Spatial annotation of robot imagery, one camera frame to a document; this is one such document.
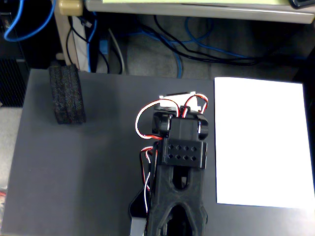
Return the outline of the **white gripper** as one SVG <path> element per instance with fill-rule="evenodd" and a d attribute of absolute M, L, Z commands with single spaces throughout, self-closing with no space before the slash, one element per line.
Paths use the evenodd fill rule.
<path fill-rule="evenodd" d="M 200 93 L 196 93 L 195 91 L 184 92 L 184 93 L 179 93 L 179 94 L 171 94 L 171 95 L 166 95 L 166 96 L 160 95 L 159 99 L 162 100 L 160 102 L 160 106 L 162 107 L 170 107 L 170 106 L 174 107 L 173 103 L 166 101 L 166 100 L 172 100 L 178 105 L 178 107 L 188 106 L 190 107 L 191 111 L 200 112 L 200 113 L 204 113 L 207 107 L 207 103 L 208 103 L 207 96 Z M 205 102 L 203 106 L 198 105 L 198 99 L 201 99 L 202 101 Z"/>

